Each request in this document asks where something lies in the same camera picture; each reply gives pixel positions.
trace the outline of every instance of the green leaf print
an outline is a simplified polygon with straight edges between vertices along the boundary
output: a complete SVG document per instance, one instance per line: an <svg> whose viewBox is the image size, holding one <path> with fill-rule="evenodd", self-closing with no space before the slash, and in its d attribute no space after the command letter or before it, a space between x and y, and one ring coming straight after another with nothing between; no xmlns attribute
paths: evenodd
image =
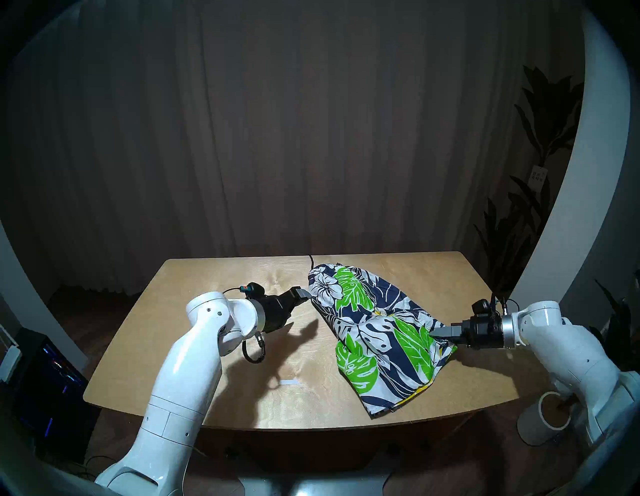
<svg viewBox="0 0 640 496"><path fill-rule="evenodd" d="M347 376L358 394L364 394L373 388L378 379L378 363L373 356L357 356L338 341L335 345L335 357L338 368Z"/></svg>
<svg viewBox="0 0 640 496"><path fill-rule="evenodd" d="M353 272L347 267L340 267L335 278L342 287L342 299L335 302L336 312L347 305L351 305L354 312L358 310L358 305L369 311L373 310L373 302Z"/></svg>
<svg viewBox="0 0 640 496"><path fill-rule="evenodd" d="M351 337L351 334L347 334L345 341L347 343L347 346L346 346L347 351L349 351L350 353L353 353L355 356L364 355L364 350L362 349L362 345L359 342L354 341L353 338Z"/></svg>
<svg viewBox="0 0 640 496"><path fill-rule="evenodd" d="M431 345L435 342L435 339L429 335L429 331L427 331L425 326L420 327L419 333L422 344L429 352L429 355L431 355Z"/></svg>
<svg viewBox="0 0 640 496"><path fill-rule="evenodd" d="M433 362L431 361L429 350L425 346L426 342L423 342L418 331L411 324L397 317L394 317L394 321L397 326L397 329L394 329L394 334L398 343L402 346L420 380L424 381L424 383L429 382L433 376Z"/></svg>

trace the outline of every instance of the floor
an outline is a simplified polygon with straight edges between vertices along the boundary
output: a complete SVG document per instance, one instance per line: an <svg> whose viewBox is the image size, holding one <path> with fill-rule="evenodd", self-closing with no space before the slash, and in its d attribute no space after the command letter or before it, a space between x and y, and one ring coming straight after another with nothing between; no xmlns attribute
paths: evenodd
<svg viewBox="0 0 640 496"><path fill-rule="evenodd" d="M90 378L137 296L62 287L49 309L89 357ZM571 433L540 447L516 432L523 398L468 417L404 426L323 432L251 432L205 429L196 442L184 493L242 496L244 488L228 457L244 452L273 472L334 472L366 465L391 445L402 457L384 487L385 496L544 494L567 482L581 457ZM141 418L103 409L87 448L87 469L98 474L131 447Z"/></svg>

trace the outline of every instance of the fabric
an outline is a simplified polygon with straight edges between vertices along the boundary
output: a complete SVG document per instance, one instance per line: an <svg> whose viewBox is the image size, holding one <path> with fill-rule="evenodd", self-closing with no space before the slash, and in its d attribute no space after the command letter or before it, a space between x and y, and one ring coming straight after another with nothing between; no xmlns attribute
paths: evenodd
<svg viewBox="0 0 640 496"><path fill-rule="evenodd" d="M486 197L535 154L522 65L584 72L558 9L78 2L0 85L0 218L32 281L98 290L140 291L169 258L483 260Z"/></svg>
<svg viewBox="0 0 640 496"><path fill-rule="evenodd" d="M429 336L444 324L365 269L318 265L309 272L309 293L338 338L338 368L370 415L392 410L429 387L456 351Z"/></svg>

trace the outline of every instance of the white hibiscus flower print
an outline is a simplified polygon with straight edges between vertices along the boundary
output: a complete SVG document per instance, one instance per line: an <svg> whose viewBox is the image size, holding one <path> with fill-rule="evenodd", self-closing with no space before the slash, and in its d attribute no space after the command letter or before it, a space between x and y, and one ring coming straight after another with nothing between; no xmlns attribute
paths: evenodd
<svg viewBox="0 0 640 496"><path fill-rule="evenodd" d="M338 280L323 272L316 275L315 282L309 287L309 293L315 296L323 307L332 307L335 300L342 299L342 287Z"/></svg>

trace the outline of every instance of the white wall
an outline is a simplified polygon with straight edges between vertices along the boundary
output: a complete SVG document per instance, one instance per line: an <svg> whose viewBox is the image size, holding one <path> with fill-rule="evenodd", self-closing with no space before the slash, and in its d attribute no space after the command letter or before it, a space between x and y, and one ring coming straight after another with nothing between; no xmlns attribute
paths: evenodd
<svg viewBox="0 0 640 496"><path fill-rule="evenodd" d="M0 222L0 294L22 327L46 334L71 364L82 371L87 357L58 324L29 282Z"/></svg>
<svg viewBox="0 0 640 496"><path fill-rule="evenodd" d="M602 228L625 158L630 120L627 65L587 11L583 30L585 83L578 133L547 226L511 295L521 308L565 296Z"/></svg>

